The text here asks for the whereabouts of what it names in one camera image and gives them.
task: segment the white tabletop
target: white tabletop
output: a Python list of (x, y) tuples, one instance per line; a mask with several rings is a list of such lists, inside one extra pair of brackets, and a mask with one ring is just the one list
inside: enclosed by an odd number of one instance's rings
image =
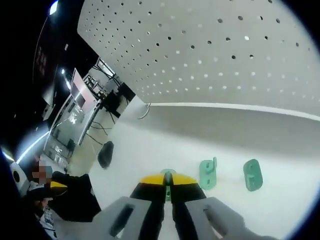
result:
[[(101, 209), (129, 196), (141, 178), (174, 169), (199, 180), (202, 160), (217, 157), (217, 185), (205, 191), (240, 214), (248, 229), (283, 239), (304, 222), (320, 186), (320, 123), (250, 110), (151, 106), (135, 97), (108, 136), (112, 162), (89, 173)], [(257, 159), (263, 185), (246, 189), (243, 165)], [(159, 240), (178, 239), (166, 212)]]

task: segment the green bracket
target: green bracket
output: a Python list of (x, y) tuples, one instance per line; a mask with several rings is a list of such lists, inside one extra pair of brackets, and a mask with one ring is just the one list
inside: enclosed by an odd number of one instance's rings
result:
[(210, 190), (217, 184), (217, 158), (204, 160), (199, 166), (199, 186), (204, 190)]
[[(163, 169), (161, 171), (162, 174), (165, 174), (164, 177), (166, 178), (166, 182), (168, 183), (170, 181), (170, 175), (167, 173), (176, 173), (175, 170), (173, 169)], [(170, 193), (170, 186), (166, 186), (166, 191), (165, 191), (165, 200), (166, 201), (171, 201), (171, 193)]]
[(251, 159), (243, 165), (243, 173), (245, 179), (245, 186), (250, 191), (256, 191), (261, 188), (263, 184), (262, 173), (258, 160)]

